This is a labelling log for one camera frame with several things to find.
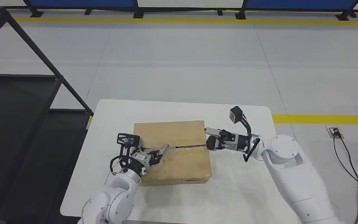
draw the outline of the power cord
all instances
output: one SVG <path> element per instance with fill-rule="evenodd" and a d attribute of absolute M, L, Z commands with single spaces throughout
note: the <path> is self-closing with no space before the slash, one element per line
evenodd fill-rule
<path fill-rule="evenodd" d="M 346 149 L 346 151 L 347 151 L 347 153 L 348 153 L 349 163 L 350 163 L 350 165 L 351 165 L 351 167 L 352 167 L 352 169 L 353 169 L 353 172 L 354 172 L 354 174 L 355 174 L 356 177 L 354 177 L 354 176 L 346 169 L 346 167 L 343 165 L 343 163 L 342 163 L 340 157 L 338 156 L 337 150 L 336 150 L 336 141 L 335 141 L 336 137 L 338 137 L 338 138 L 342 141 L 342 143 L 343 143 L 343 145 L 344 145 L 344 147 L 345 147 L 345 149 Z M 335 153 L 336 153 L 337 159 L 339 160 L 340 164 L 343 166 L 343 168 L 346 170 L 346 172 L 347 172 L 356 182 L 358 182 L 358 174 L 357 174 L 356 170 L 354 169 L 354 166 L 353 166 L 353 163 L 352 163 L 351 154 L 350 154 L 350 152 L 349 152 L 349 150 L 348 150 L 348 148 L 347 148 L 347 146 L 346 146 L 346 144 L 345 144 L 345 141 L 343 141 L 343 139 L 342 139 L 342 135 L 341 135 L 340 131 L 339 131 L 337 128 L 334 129 L 334 134 L 333 134 L 333 147 L 335 148 Z M 358 214 L 357 214 L 357 217 L 356 217 L 356 221 L 355 221 L 354 223 L 355 223 L 355 224 L 358 224 Z"/>

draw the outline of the blue wall panel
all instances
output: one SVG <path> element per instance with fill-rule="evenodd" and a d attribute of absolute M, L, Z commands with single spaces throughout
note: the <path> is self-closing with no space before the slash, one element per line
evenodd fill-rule
<path fill-rule="evenodd" d="M 354 0 L 248 0 L 248 8 L 289 8 L 310 10 L 341 10 Z"/>
<path fill-rule="evenodd" d="M 132 7 L 133 0 L 30 0 L 33 6 Z"/>

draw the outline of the metal post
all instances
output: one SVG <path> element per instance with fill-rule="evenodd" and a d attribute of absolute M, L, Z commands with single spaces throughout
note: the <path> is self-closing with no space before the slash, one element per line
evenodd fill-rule
<path fill-rule="evenodd" d="M 5 8 L 0 6 L 0 28 L 6 23 Z"/>
<path fill-rule="evenodd" d="M 28 34 L 21 28 L 21 26 L 15 21 L 15 19 L 10 15 L 9 12 L 4 11 L 8 15 L 7 22 L 12 26 L 12 28 L 19 34 L 19 36 L 28 44 L 28 46 L 37 54 L 37 56 L 46 64 L 46 66 L 55 74 L 56 77 L 62 80 L 63 85 L 72 93 L 72 95 L 79 101 L 79 103 L 87 110 L 92 116 L 94 115 L 93 111 L 88 107 L 84 100 L 79 96 L 78 93 L 73 89 L 73 87 L 67 82 L 63 75 L 55 68 L 51 61 L 45 56 L 45 54 L 40 50 L 40 48 L 31 40 Z"/>
<path fill-rule="evenodd" d="M 354 3 L 351 5 L 351 7 L 349 7 L 348 10 L 343 11 L 342 14 L 340 14 L 340 15 L 336 15 L 336 17 L 340 21 L 348 21 L 349 19 L 347 18 L 347 16 L 354 14 L 353 9 L 354 9 L 354 7 L 356 7 L 357 4 L 358 4 L 358 0 L 355 0 Z"/>
<path fill-rule="evenodd" d="M 91 12 L 92 12 L 92 10 L 86 10 L 86 11 L 84 12 L 84 15 L 85 15 L 85 16 L 88 16 L 89 14 L 91 14 Z"/>
<path fill-rule="evenodd" d="M 36 8 L 34 8 L 29 0 L 23 0 L 23 2 L 25 3 L 26 7 L 28 7 L 32 13 L 32 15 L 30 17 L 38 18 L 44 14 L 44 12 L 39 12 Z"/>
<path fill-rule="evenodd" d="M 246 19 L 245 10 L 246 10 L 246 6 L 247 6 L 247 2 L 248 2 L 248 0 L 244 0 L 239 13 L 235 13 L 235 17 L 237 20 L 245 20 Z"/>
<path fill-rule="evenodd" d="M 133 18 L 143 18 L 144 12 L 142 12 L 138 6 L 138 1 L 133 0 L 134 15 Z"/>

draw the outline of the cardboard box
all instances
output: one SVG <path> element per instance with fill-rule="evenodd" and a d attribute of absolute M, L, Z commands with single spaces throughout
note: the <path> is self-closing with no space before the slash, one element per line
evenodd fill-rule
<path fill-rule="evenodd" d="M 211 177 L 204 121 L 134 124 L 133 133 L 145 148 L 176 147 L 142 177 L 141 186 L 205 183 Z"/>

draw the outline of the gray floor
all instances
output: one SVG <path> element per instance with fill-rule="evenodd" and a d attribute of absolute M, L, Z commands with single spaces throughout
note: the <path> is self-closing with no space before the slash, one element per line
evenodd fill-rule
<path fill-rule="evenodd" d="M 47 17 L 82 17 L 49 12 Z M 24 16 L 15 12 L 15 16 Z M 95 12 L 91 17 L 130 17 Z M 148 15 L 148 17 L 169 15 Z M 215 12 L 173 17 L 218 18 Z M 249 13 L 248 19 L 335 20 L 313 13 Z M 358 114 L 357 26 L 22 23 L 95 110 L 101 99 L 266 105 L 273 114 Z M 0 72 L 50 74 L 8 26 Z M 66 89 L 52 107 L 81 108 Z M 295 137 L 325 181 L 341 220 L 357 214 L 357 183 L 337 161 L 326 125 L 276 124 Z M 339 125 L 358 163 L 355 125 Z M 339 154 L 346 158 L 341 146 Z"/>

